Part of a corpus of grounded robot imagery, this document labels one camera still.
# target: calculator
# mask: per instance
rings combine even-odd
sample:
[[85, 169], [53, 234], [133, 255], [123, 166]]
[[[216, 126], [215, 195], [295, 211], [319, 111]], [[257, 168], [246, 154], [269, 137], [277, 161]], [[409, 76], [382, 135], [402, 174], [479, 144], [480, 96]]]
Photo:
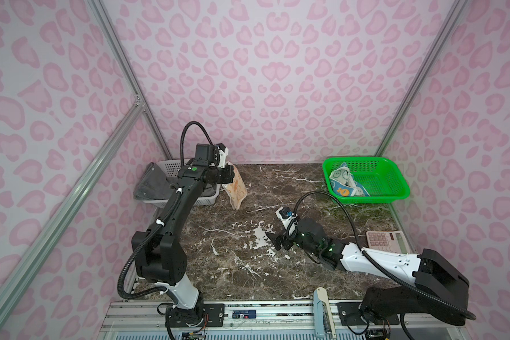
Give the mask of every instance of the calculator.
[[368, 247], [371, 249], [411, 254], [401, 231], [367, 231]]

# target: orange towel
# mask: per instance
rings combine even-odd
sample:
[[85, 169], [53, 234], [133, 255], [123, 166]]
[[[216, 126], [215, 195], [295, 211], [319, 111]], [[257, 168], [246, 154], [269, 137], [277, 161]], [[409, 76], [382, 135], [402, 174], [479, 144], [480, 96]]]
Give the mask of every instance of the orange towel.
[[238, 210], [242, 200], [247, 196], [247, 189], [238, 169], [231, 162], [227, 162], [227, 165], [232, 165], [234, 168], [234, 180], [230, 184], [223, 184], [223, 188], [231, 198], [231, 206]]

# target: side wall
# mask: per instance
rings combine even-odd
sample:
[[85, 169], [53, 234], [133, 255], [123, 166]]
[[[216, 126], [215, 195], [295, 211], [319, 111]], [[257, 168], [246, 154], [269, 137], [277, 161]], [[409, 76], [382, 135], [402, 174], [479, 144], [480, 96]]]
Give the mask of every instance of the side wall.
[[117, 278], [155, 207], [133, 200], [149, 162], [162, 159], [142, 117], [89, 194], [59, 244], [1, 330], [0, 339], [96, 337]]
[[83, 0], [0, 1], [0, 286], [132, 103]]
[[386, 156], [418, 250], [470, 280], [473, 339], [510, 339], [510, 1], [474, 1]]
[[176, 158], [197, 120], [233, 162], [286, 163], [374, 154], [453, 1], [104, 3]]

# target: black mounting plate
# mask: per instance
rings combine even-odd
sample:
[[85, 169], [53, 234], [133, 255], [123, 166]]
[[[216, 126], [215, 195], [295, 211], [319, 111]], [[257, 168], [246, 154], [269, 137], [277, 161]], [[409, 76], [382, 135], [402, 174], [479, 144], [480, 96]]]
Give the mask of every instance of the black mounting plate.
[[[208, 315], [208, 325], [206, 327], [223, 327], [224, 319], [223, 303], [205, 303], [204, 313]], [[177, 314], [173, 314], [172, 317], [168, 319], [168, 322], [171, 328], [190, 327], [187, 323], [185, 323], [185, 321], [181, 320], [181, 317]]]
[[[359, 310], [360, 303], [337, 303], [338, 316], [340, 316], [340, 323], [342, 326], [366, 326], [367, 323], [360, 317]], [[398, 325], [399, 317], [397, 315], [391, 316], [387, 319], [389, 324]], [[377, 320], [377, 324], [382, 326], [385, 320]]]

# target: blue and white cloth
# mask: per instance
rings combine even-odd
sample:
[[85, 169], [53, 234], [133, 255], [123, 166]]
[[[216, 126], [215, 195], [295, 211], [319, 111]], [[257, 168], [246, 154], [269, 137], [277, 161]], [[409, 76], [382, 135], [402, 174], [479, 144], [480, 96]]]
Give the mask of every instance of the blue and white cloth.
[[331, 187], [335, 194], [343, 197], [347, 196], [370, 196], [365, 188], [354, 180], [350, 168], [346, 162], [342, 163], [339, 168], [331, 172], [329, 177]]

